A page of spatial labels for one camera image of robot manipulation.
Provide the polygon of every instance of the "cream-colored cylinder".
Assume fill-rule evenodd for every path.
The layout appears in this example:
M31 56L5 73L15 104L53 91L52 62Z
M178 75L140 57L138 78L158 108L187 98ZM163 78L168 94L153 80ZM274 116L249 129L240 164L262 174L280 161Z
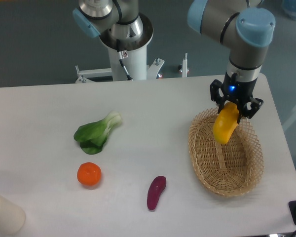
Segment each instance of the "cream-colored cylinder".
M15 234L22 228L24 222L24 210L0 196L0 234Z
M125 71L119 62L118 52L110 47L107 47L107 49L109 51L113 81L127 80ZM123 64L133 80L146 80L147 46L144 45L141 48L128 51L128 57L123 59Z

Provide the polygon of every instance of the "bok choy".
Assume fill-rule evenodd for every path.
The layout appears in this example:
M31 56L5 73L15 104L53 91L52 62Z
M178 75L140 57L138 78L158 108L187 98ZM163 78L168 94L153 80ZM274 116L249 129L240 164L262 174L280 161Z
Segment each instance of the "bok choy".
M80 143L80 147L85 153L94 155L102 151L110 130L121 122L120 113L111 111L100 121L80 126L74 134L74 139Z

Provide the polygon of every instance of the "purple sweet potato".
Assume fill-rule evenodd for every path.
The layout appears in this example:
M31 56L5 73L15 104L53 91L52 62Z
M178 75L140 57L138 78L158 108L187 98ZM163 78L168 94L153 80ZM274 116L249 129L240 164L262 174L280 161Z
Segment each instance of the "purple sweet potato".
M147 196L147 207L150 211L155 210L157 207L160 195L162 194L163 190L166 188L167 180L164 176L156 177L153 182L151 183L148 196Z

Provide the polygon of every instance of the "blue object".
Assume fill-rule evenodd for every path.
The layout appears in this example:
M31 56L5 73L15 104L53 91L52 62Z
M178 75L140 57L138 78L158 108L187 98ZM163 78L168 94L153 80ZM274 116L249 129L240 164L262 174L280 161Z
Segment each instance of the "blue object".
M187 24L198 33L201 33L202 18L208 0L195 0L187 13Z
M283 0L282 8L286 14L296 20L296 0Z
M263 8L250 7L242 11L236 22L239 36L254 47L266 47L273 39L275 17Z
M230 92L233 92L234 89L235 89L235 86L234 86L234 85L230 85L230 86L229 86L229 90L230 90Z
M100 32L92 25L92 23L78 10L73 10L73 17L82 31L91 38L100 35Z

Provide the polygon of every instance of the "wicker basket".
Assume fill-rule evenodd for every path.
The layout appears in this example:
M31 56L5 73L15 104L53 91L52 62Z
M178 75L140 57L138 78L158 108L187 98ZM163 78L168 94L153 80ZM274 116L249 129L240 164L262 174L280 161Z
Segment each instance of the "wicker basket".
M251 191L263 175L263 156L258 137L242 119L229 142L221 145L213 136L218 109L203 111L193 120L188 146L194 171L211 192L232 197Z

